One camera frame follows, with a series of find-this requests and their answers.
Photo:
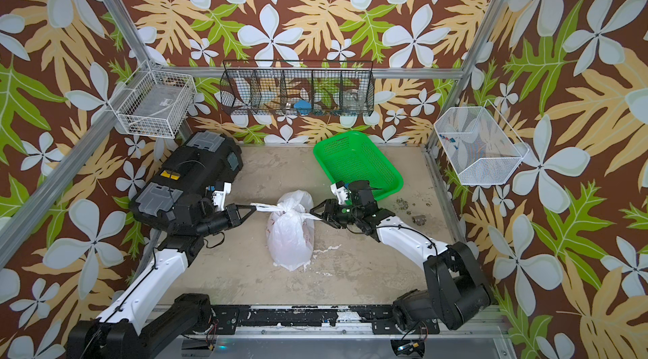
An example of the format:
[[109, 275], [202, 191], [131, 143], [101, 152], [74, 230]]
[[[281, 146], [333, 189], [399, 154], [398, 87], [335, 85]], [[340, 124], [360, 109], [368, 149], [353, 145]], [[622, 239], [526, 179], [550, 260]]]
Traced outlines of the white plastic bag red print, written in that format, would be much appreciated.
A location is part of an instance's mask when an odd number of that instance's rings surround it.
[[266, 225], [268, 251], [275, 266], [296, 271], [307, 266], [315, 244], [315, 223], [310, 214], [312, 196], [304, 190], [282, 195], [275, 205], [253, 203], [258, 212], [270, 214]]

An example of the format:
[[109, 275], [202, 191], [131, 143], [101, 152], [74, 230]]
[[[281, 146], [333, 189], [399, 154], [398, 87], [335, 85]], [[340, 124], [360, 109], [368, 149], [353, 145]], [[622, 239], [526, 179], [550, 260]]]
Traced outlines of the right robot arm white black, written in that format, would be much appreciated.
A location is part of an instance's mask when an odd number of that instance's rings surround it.
[[404, 293], [393, 302], [393, 318], [401, 331], [421, 329], [442, 322], [458, 330], [494, 303], [486, 276], [472, 250], [462, 242], [448, 244], [406, 224], [395, 212], [379, 207], [369, 181], [331, 185], [334, 197], [309, 213], [335, 229], [357, 228], [392, 247], [425, 274], [425, 290]]

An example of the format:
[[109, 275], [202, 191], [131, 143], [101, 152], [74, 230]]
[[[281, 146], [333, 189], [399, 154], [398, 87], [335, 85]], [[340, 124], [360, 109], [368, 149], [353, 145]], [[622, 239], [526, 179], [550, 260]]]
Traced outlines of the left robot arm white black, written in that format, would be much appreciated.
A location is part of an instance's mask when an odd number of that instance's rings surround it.
[[172, 283], [186, 271], [209, 235], [239, 227], [256, 211], [229, 204], [217, 210], [212, 199], [184, 194], [158, 210], [152, 223], [166, 234], [147, 268], [95, 320], [80, 321], [69, 334], [69, 358], [155, 358], [179, 335], [205, 328], [213, 318], [209, 297], [189, 293], [155, 320], [149, 316]]

